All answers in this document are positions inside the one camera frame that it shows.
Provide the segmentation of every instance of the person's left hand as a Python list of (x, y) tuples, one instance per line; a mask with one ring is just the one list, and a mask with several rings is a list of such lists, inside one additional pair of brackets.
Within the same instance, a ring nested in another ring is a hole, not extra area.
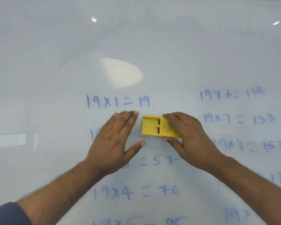
[(95, 137), (84, 160), (91, 170), (105, 176), (128, 164), (146, 143), (141, 140), (125, 151), (126, 140), (134, 126), (138, 112), (115, 113)]

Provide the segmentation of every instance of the yellow plastic case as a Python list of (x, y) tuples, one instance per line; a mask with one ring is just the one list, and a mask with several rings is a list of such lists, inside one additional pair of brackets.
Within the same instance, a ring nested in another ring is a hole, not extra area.
[(181, 138), (167, 119), (158, 116), (144, 115), (141, 133), (143, 135)]

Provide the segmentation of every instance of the sleeve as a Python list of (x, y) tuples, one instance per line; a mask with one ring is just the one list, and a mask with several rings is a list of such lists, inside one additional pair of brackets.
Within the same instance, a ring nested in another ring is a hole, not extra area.
[(15, 202), (0, 206), (0, 225), (31, 225), (29, 217)]

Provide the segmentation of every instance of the whiteboard surface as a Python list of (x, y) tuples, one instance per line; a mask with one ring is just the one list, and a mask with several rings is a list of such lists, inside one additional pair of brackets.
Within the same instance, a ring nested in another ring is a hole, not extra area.
[(140, 112), (127, 147), (145, 147), (59, 224), (264, 224), (140, 128), (188, 113), (281, 186), (281, 2), (0, 0), (0, 205), (83, 160), (124, 109)]

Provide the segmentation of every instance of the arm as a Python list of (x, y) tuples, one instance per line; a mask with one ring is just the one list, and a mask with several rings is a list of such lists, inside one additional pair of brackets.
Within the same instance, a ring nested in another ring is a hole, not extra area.
[(281, 225), (281, 188), (222, 154), (198, 119), (184, 113), (163, 115), (179, 132), (182, 144), (164, 137), (180, 157), (210, 173), (240, 196), (268, 225)]
[(86, 159), (31, 195), (18, 201), (32, 225), (54, 225), (104, 176), (125, 166), (145, 144), (125, 143), (138, 112), (115, 113), (96, 136)]

